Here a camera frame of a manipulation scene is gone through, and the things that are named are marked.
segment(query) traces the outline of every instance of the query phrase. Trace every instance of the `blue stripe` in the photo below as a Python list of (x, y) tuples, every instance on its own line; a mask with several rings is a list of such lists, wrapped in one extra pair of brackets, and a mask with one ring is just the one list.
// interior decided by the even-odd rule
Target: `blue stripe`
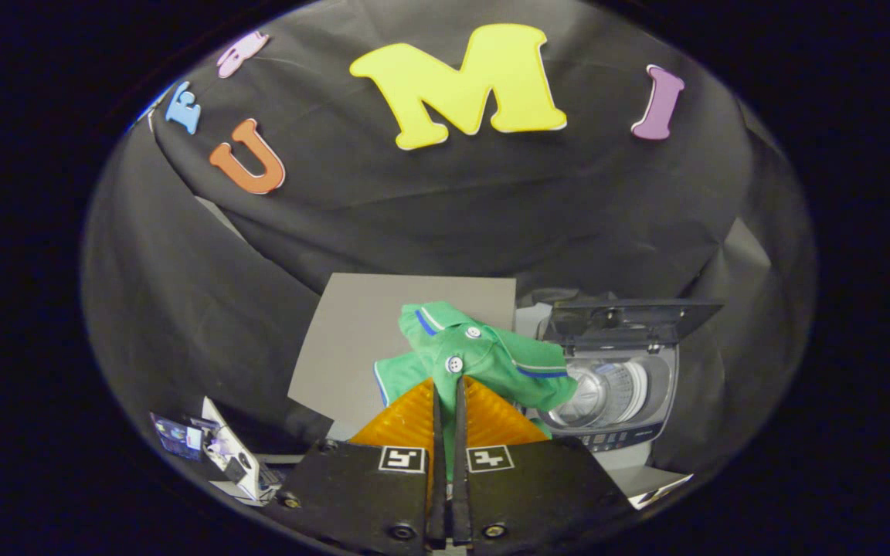
[(566, 371), (559, 371), (557, 373), (532, 373), (531, 371), (526, 371), (520, 367), (517, 367), (517, 370), (519, 370), (520, 374), (531, 378), (561, 378), (569, 376), (569, 373), (566, 373)]
[(424, 331), (428, 332), (428, 335), (430, 337), (433, 337), (433, 335), (438, 334), (438, 332), (436, 332), (434, 330), (434, 328), (432, 328), (431, 325), (428, 324), (427, 321), (424, 320), (424, 317), (421, 317), (421, 310), (416, 310), (416, 312), (414, 312), (414, 314), (417, 315), (418, 323), (421, 323), (421, 325), (423, 325)]
[(386, 407), (386, 394), (380, 388), (380, 375), (377, 374), (377, 366), (373, 365), (373, 376), (377, 377), (377, 390), (380, 391), (380, 398), (384, 401), (384, 407)]

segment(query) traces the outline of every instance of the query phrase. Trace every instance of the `washing machine lid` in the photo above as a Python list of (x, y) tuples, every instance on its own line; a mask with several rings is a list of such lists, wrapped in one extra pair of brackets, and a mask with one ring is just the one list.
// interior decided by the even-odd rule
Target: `washing machine lid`
[(543, 339), (596, 349), (678, 344), (722, 307), (692, 299), (555, 302)]

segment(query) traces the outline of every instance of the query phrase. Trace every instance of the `purple letter i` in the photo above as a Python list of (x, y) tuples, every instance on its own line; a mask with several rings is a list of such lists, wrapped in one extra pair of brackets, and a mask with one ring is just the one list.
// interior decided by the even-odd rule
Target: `purple letter i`
[(685, 83), (654, 64), (647, 67), (654, 84), (651, 86), (651, 99), (647, 102), (644, 117), (631, 126), (631, 133), (646, 140), (663, 140), (668, 137), (668, 121), (678, 102), (678, 91)]

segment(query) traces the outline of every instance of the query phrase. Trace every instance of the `black fabric backdrop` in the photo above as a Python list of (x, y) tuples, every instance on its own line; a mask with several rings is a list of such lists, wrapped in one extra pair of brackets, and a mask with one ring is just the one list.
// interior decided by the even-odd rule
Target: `black fabric backdrop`
[[(491, 22), (546, 32), (541, 54), (568, 127), (501, 134), (484, 124), (398, 149), (384, 98), (349, 64), (409, 42), (458, 67), (470, 33)], [(704, 482), (769, 418), (813, 316), (811, 226), (769, 131), (695, 61), (571, 2), (322, 2), (257, 29), (270, 41), (229, 79), (216, 75), (215, 50), (177, 81), (191, 82), (202, 107), (197, 134), (164, 120), (166, 98), (128, 131), (86, 225), (92, 345), (153, 446), (148, 412), (197, 415), (203, 395), (272, 430), (251, 439), (264, 451), (323, 436), (331, 420), (286, 391), (331, 272), (513, 276), (522, 306), (552, 288), (725, 299), (681, 346), (654, 465)], [(649, 63), (685, 81), (665, 141), (630, 134)], [(491, 99), (485, 112), (494, 109)], [(287, 169), (265, 196), (208, 162), (245, 117)], [(233, 153), (257, 168), (244, 147)], [(172, 465), (219, 478), (209, 465)]]

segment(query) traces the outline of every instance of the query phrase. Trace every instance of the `orange gripper pad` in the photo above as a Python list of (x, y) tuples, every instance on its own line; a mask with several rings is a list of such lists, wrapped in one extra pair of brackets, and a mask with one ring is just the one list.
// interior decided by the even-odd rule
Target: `orange gripper pad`
[(434, 382), (425, 379), (416, 387), (400, 395), (381, 411), (349, 442), (365, 446), (398, 446), (424, 448), (428, 451), (427, 490), (425, 510), (431, 504), (431, 470), (434, 469), (435, 425)]
[(527, 444), (548, 440), (533, 422), (483, 383), (466, 381), (466, 447)]

